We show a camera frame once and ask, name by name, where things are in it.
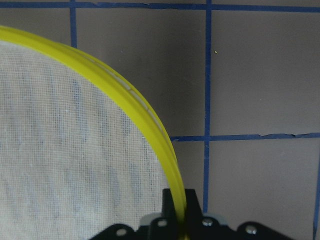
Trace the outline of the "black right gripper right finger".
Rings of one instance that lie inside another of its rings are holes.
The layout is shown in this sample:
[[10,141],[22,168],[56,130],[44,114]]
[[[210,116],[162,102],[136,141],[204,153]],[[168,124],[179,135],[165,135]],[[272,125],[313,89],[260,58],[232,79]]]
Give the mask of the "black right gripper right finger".
[[212,240],[215,219],[203,215],[196,191],[185,189],[185,233],[189,240]]

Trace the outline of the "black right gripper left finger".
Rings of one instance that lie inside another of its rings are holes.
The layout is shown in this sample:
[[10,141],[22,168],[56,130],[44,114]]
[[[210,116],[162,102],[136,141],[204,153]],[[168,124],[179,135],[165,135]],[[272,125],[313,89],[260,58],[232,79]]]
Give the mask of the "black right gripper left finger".
[[148,240],[177,240],[179,236],[178,220],[171,190],[162,190],[160,216],[155,217],[148,227]]

